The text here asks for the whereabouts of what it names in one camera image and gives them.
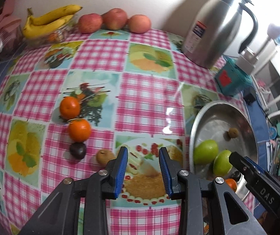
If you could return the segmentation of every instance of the plastic container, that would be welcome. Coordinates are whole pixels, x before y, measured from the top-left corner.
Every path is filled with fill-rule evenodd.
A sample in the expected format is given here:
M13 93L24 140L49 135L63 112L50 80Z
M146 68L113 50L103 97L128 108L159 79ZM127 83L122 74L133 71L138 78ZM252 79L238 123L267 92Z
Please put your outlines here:
M33 48L45 44L64 42L69 34L74 31L77 24L77 18L78 16L74 15L71 20L69 20L66 24L62 25L55 31L35 39L26 39L26 42Z
M241 70L236 60L226 57L225 66L216 74L215 80L225 96L234 96L252 85L252 78Z

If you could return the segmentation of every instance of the banana bunch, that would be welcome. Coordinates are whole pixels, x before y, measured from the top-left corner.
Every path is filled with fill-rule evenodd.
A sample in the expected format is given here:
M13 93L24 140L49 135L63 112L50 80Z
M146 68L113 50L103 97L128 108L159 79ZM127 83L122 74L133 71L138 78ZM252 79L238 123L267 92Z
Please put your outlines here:
M41 17L34 17L31 8L28 8L28 17L23 28L23 35L33 39L49 34L70 21L74 14L82 9L79 5L67 5L50 11Z

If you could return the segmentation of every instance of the red apple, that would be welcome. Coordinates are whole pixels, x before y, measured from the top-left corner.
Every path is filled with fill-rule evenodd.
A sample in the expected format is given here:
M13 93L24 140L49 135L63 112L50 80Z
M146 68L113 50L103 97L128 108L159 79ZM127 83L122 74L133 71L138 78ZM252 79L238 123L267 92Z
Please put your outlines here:
M78 29L81 33L94 33L102 26L103 19L99 14L91 13L82 15L78 21Z
M102 15L103 23L109 30L122 29L128 20L127 13L119 8L111 9Z
M133 33L146 33L151 29L151 20L145 15L133 15L128 20L128 27Z

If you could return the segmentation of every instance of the metal bowl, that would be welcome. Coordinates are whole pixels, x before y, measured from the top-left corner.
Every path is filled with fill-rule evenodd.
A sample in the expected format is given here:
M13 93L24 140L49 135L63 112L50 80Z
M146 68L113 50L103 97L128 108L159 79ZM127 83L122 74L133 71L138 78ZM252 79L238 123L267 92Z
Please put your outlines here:
M237 138L230 139L228 137L228 130L231 127L239 130ZM236 106L226 101L213 101L205 105L195 118L190 137L190 171L200 178L213 180L215 175L212 172L212 163L208 165L194 165L193 161L194 148L207 139L215 140L219 151L225 149L231 152L236 151L257 163L257 144L249 121ZM235 171L236 169L233 167L229 174L223 178L229 178ZM245 184L246 181L242 175L237 183L236 191L236 194L242 201L249 193Z

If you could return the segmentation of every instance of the screw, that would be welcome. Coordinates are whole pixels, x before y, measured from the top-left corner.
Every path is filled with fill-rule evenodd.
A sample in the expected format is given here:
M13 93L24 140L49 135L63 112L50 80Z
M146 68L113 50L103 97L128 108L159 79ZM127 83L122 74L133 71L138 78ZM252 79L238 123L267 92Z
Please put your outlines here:
M64 183L64 184L70 184L72 181L73 181L72 178L65 178L65 179L63 180L63 183Z
M219 184L222 184L224 182L224 179L221 178L221 177L217 177L217 178L215 178L215 182L219 183Z
M99 175L101 175L101 176L105 176L105 175L107 175L107 174L108 174L108 172L107 172L106 169L101 169L101 170L99 171Z
M187 170L185 170L185 169L182 169L182 170L179 172L179 174L185 177L185 176L189 175L189 172L188 172Z

